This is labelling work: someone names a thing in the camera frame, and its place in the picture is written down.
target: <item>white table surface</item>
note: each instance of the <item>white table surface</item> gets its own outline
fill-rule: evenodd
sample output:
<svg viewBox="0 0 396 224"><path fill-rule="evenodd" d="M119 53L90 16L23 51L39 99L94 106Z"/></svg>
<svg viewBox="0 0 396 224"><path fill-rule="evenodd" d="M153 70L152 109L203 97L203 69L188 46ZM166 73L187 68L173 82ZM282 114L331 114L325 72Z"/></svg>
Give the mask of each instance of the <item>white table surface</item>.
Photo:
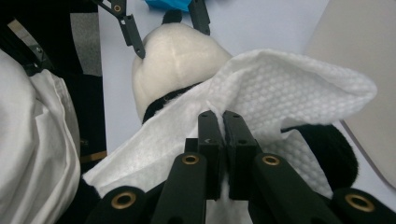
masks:
<svg viewBox="0 0 396 224"><path fill-rule="evenodd" d="M144 1L129 1L142 36L158 27L164 11ZM250 49L281 49L304 53L328 0L206 0L211 36L236 55ZM141 127L132 92L132 47L126 47L118 21L99 9L101 56L105 95L107 151L111 153ZM189 15L183 22L191 25ZM340 123L335 124L345 135ZM354 187L374 195L396 211L396 190L380 179L350 140L360 163Z"/></svg>

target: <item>white plush head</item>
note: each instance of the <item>white plush head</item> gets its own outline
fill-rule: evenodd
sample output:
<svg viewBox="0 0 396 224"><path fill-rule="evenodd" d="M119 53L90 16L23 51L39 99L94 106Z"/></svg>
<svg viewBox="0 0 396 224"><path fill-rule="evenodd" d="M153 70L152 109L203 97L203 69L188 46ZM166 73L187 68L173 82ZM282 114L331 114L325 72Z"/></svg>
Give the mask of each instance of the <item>white plush head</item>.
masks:
<svg viewBox="0 0 396 224"><path fill-rule="evenodd" d="M135 57L132 72L140 119L155 100L213 77L231 59L212 37L183 23L161 25L143 43L146 57Z"/></svg>

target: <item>blue object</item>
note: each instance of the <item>blue object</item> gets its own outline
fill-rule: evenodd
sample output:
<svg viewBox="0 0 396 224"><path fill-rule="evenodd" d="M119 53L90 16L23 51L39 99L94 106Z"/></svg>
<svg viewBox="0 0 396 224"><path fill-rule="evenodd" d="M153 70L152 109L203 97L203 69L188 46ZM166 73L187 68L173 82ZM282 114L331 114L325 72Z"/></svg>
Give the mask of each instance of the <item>blue object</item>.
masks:
<svg viewBox="0 0 396 224"><path fill-rule="evenodd" d="M145 0L149 6L158 7L162 9L180 9L182 11L189 11L189 4L191 0Z"/></svg>

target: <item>white towel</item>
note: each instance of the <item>white towel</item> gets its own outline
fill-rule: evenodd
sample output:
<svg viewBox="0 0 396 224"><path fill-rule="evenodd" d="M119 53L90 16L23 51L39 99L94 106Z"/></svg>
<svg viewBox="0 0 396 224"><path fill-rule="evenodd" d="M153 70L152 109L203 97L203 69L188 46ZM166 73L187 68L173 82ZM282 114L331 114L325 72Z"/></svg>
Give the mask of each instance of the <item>white towel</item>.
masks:
<svg viewBox="0 0 396 224"><path fill-rule="evenodd" d="M373 81L352 70L301 55L253 50L232 58L212 78L171 101L84 179L102 197L123 185L150 190L166 179L175 156L183 152L185 139L197 137L200 113L214 111L222 128L221 115L231 110L244 117L264 151L286 158L313 190L331 196L305 140L296 131L280 130L343 119L362 109L375 94ZM213 223L238 223L242 216L230 212L233 209L211 212L210 207L211 216L225 212L224 218L236 217Z"/></svg>

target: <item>brass screw insert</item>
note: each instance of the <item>brass screw insert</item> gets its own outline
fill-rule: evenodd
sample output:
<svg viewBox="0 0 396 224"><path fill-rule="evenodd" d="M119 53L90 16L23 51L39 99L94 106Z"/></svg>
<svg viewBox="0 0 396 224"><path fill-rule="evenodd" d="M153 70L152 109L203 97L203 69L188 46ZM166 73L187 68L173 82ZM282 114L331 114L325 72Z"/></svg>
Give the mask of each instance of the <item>brass screw insert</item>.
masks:
<svg viewBox="0 0 396 224"><path fill-rule="evenodd" d="M352 207L363 212L373 212L375 210L373 203L359 194L347 194L346 202Z"/></svg>
<svg viewBox="0 0 396 224"><path fill-rule="evenodd" d="M120 202L120 198L128 198L128 201ZM125 191L123 193L119 193L113 198L113 200L111 200L111 206L115 209L124 209L134 204L135 201L136 195L131 191Z"/></svg>
<svg viewBox="0 0 396 224"><path fill-rule="evenodd" d="M262 158L262 161L268 165L279 165L280 164L280 160L275 156L264 156Z"/></svg>
<svg viewBox="0 0 396 224"><path fill-rule="evenodd" d="M119 5L115 5L115 6L114 6L114 10L115 10L116 12L119 12L119 11L121 11L121 7L120 7Z"/></svg>
<svg viewBox="0 0 396 224"><path fill-rule="evenodd" d="M194 165L194 164L198 163L199 157L194 156L194 155L187 155L187 156L184 156L181 160L183 161L184 164Z"/></svg>

